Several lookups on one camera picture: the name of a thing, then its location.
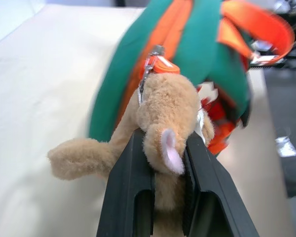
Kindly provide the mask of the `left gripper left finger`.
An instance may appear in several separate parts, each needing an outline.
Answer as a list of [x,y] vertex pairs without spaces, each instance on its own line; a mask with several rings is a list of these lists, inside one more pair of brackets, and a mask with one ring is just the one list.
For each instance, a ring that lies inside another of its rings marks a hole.
[[143,138],[140,129],[133,132],[109,174],[98,237],[148,237],[153,232],[154,173]]

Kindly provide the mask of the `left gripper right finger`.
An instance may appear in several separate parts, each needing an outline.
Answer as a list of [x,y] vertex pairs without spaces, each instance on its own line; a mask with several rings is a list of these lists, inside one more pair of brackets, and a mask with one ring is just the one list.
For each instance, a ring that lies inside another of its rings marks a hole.
[[259,236],[229,172],[196,133],[187,139],[184,164],[186,237]]

